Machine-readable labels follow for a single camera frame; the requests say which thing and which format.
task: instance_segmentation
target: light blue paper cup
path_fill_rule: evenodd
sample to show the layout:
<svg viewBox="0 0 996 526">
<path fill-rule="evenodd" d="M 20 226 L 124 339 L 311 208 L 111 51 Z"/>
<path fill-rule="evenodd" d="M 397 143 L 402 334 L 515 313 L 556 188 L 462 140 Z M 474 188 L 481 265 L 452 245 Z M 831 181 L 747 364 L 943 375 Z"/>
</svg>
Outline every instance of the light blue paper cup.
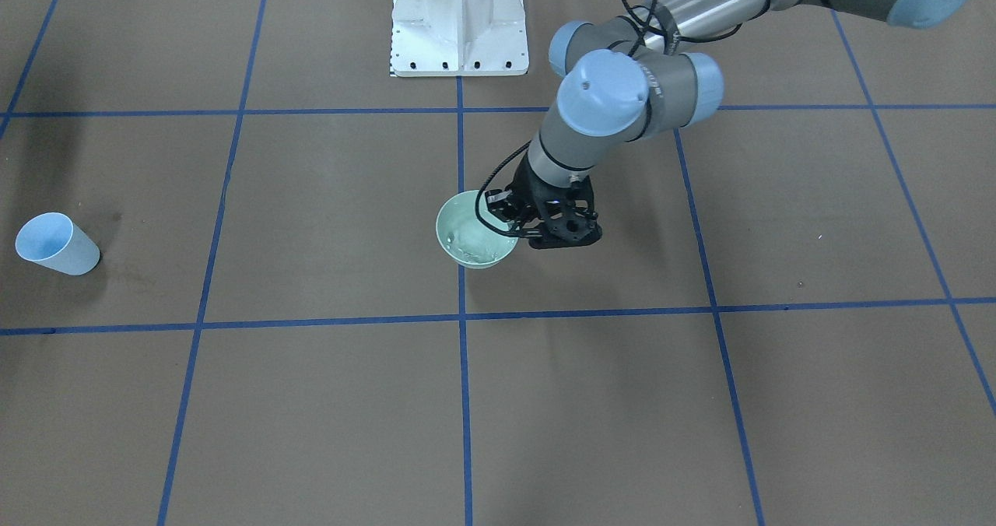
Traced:
<svg viewBox="0 0 996 526">
<path fill-rule="evenodd" d="M 82 275 L 96 267 L 100 249 L 73 221 L 61 213 L 31 219 L 17 233 L 17 255 L 66 275 Z"/>
<path fill-rule="evenodd" d="M 496 234 L 482 225 L 474 213 L 476 196 L 477 190 L 466 191 L 444 203 L 437 217 L 437 239 L 449 257 L 463 267 L 488 268 L 508 256 L 519 239 Z M 483 196 L 480 209 L 484 220 L 495 228 L 510 228 L 509 223 L 488 212 Z"/>
</svg>

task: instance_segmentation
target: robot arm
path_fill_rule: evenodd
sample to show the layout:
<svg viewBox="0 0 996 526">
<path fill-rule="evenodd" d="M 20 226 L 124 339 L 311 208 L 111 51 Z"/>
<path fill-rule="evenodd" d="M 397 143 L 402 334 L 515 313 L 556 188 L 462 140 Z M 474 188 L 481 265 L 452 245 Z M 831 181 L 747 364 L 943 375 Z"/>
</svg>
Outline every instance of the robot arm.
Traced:
<svg viewBox="0 0 996 526">
<path fill-rule="evenodd" d="M 512 182 L 486 191 L 492 174 L 478 195 L 508 230 L 488 224 L 480 212 L 477 217 L 499 234 L 529 239 L 533 248 L 597 241 L 601 227 L 588 173 L 619 144 L 714 114 L 723 96 L 722 73 L 708 55 L 687 50 L 732 36 L 765 12 L 821 5 L 925 29 L 966 1 L 650 0 L 630 7 L 623 0 L 628 16 L 601 25 L 568 23 L 550 45 L 552 69 L 563 77 L 557 100 L 533 139 L 517 151 L 528 153 Z"/>
</svg>

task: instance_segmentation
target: black cable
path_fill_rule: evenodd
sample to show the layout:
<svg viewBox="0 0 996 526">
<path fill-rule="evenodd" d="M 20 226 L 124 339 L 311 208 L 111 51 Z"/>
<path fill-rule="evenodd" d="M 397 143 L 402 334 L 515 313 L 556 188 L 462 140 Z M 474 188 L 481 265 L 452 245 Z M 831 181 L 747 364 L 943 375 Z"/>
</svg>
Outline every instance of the black cable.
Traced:
<svg viewBox="0 0 996 526">
<path fill-rule="evenodd" d="M 620 1 L 622 1 L 622 7 L 626 9 L 627 13 L 629 13 L 630 18 L 636 20 L 637 25 L 640 25 L 640 32 L 637 33 L 637 39 L 633 42 L 633 47 L 630 48 L 630 52 L 627 54 L 632 57 L 633 54 L 636 54 L 638 48 L 640 48 L 640 45 L 644 43 L 644 38 L 647 36 L 647 33 L 654 33 L 658 36 L 663 36 L 663 34 L 665 34 L 661 32 L 661 30 L 657 30 L 651 26 L 651 22 L 654 20 L 654 11 L 657 11 L 658 9 L 659 0 L 651 0 L 651 7 L 647 9 L 646 19 L 640 19 L 640 17 L 637 16 L 637 12 L 634 11 L 629 0 Z"/>
<path fill-rule="evenodd" d="M 484 196 L 484 192 L 488 189 L 488 186 L 491 185 L 491 181 L 495 179 L 495 176 L 498 175 L 498 172 L 501 172 L 502 168 L 508 167 L 508 163 L 509 162 L 515 160 L 515 157 L 519 156 L 527 148 L 529 148 L 529 144 L 531 142 L 533 142 L 533 141 L 531 141 L 531 140 L 530 141 L 526 141 L 526 144 L 524 144 L 523 146 L 519 147 L 519 150 L 516 150 L 515 153 L 512 153 L 511 155 L 509 155 L 508 158 L 506 158 L 505 160 L 502 160 L 501 164 L 499 164 L 498 167 L 495 168 L 494 171 L 491 172 L 491 175 L 488 176 L 488 179 L 484 180 L 484 185 L 481 186 L 481 189 L 477 190 L 477 197 L 474 198 L 474 214 L 477 215 L 477 220 L 480 221 L 482 225 L 486 226 L 488 228 L 488 230 L 490 230 L 490 231 L 492 231 L 492 232 L 494 232 L 496 234 L 500 234 L 502 236 L 505 236 L 506 238 L 524 238 L 524 236 L 521 233 L 522 227 L 520 226 L 518 229 L 516 229 L 515 227 L 513 227 L 511 230 L 501 230 L 501 229 L 495 227 L 494 225 L 492 225 L 491 223 L 485 221 L 484 217 L 481 216 L 481 197 Z"/>
<path fill-rule="evenodd" d="M 742 25 L 742 23 L 739 23 L 739 25 L 733 26 L 733 30 L 730 30 L 730 32 L 727 32 L 727 33 L 720 34 L 720 36 L 712 36 L 712 37 L 683 37 L 682 41 L 688 41 L 688 43 L 690 43 L 690 44 L 712 44 L 713 41 L 726 40 L 727 37 L 731 37 L 731 36 L 733 36 L 734 33 L 740 32 L 740 29 L 743 26 L 744 25 Z"/>
</svg>

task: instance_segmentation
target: light green bowl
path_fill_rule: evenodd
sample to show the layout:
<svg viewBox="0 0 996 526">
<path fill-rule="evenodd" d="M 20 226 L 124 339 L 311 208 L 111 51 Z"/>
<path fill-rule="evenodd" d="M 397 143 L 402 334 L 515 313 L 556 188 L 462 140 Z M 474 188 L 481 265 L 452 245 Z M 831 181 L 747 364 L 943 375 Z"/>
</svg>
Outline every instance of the light green bowl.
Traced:
<svg viewBox="0 0 996 526">
<path fill-rule="evenodd" d="M 449 257 L 463 267 L 488 268 L 505 259 L 519 239 L 496 234 L 482 225 L 474 214 L 476 196 L 477 190 L 466 191 L 444 203 L 437 217 L 437 239 Z M 483 196 L 481 216 L 496 228 L 511 227 L 488 212 Z"/>
</svg>

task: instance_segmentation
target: brown floor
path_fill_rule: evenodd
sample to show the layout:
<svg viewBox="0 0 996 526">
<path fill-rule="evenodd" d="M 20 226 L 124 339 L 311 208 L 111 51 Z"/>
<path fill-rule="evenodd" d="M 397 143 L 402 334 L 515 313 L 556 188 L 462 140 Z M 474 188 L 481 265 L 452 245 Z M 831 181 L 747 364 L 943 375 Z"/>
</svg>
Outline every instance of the brown floor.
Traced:
<svg viewBox="0 0 996 526">
<path fill-rule="evenodd" d="M 0 524 L 993 524 L 996 0 L 703 45 L 600 243 L 458 270 L 439 205 L 622 11 L 525 2 L 529 75 L 454 80 L 391 0 L 0 0 Z M 46 211 L 95 271 L 17 257 Z"/>
</svg>

